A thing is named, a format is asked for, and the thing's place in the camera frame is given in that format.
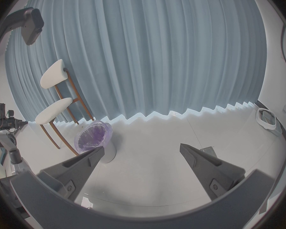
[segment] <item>trash bag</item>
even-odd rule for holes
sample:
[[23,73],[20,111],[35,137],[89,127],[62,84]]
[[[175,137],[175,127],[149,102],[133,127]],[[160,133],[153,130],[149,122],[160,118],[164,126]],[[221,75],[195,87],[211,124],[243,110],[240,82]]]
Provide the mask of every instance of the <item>trash bag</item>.
[[74,146],[78,152],[88,151],[96,147],[104,148],[112,136],[112,126],[100,120],[94,120],[74,138]]

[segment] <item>chair seat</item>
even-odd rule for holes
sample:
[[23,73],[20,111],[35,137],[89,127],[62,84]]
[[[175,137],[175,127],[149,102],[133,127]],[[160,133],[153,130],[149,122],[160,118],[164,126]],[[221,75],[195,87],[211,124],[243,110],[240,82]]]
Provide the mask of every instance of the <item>chair seat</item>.
[[36,123],[39,125],[49,123],[51,120],[55,119],[61,112],[63,112],[72,103],[72,101],[72,98],[67,97],[51,104],[46,109],[42,110],[39,115],[36,116]]

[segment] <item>chair backrest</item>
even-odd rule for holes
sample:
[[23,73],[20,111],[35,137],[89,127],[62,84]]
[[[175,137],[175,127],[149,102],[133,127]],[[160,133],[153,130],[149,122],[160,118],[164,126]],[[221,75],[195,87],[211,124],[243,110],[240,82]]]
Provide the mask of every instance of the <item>chair backrest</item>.
[[64,71],[64,68],[65,64],[62,59],[59,59],[54,64],[52,64],[40,79],[41,87],[48,89],[68,79],[68,74]]

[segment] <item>white cushion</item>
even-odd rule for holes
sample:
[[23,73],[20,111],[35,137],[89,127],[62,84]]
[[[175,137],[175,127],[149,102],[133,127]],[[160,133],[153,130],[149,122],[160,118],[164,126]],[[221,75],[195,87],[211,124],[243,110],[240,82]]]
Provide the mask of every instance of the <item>white cushion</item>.
[[62,59],[57,60],[54,64],[46,70],[40,79],[40,85],[48,89],[66,79],[68,79],[67,72],[64,71],[65,64]]
[[42,110],[39,115],[36,116],[35,121],[39,125],[47,124],[56,116],[58,116],[61,112],[63,112],[71,103],[72,98],[67,97],[63,98],[61,100],[58,100],[57,102],[51,104],[46,109]]

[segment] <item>curtain fold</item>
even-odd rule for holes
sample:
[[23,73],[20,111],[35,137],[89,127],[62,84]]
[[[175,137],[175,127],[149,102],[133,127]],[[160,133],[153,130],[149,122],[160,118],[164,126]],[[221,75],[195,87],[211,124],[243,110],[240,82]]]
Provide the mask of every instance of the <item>curtain fold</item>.
[[[96,119],[255,102],[266,68],[266,35],[254,0],[29,0],[45,22],[32,46],[12,31],[8,82],[28,121],[59,100],[40,86],[63,59]],[[67,81],[63,97],[75,98]],[[83,107],[70,106],[77,120]],[[64,111],[57,121],[72,121]]]

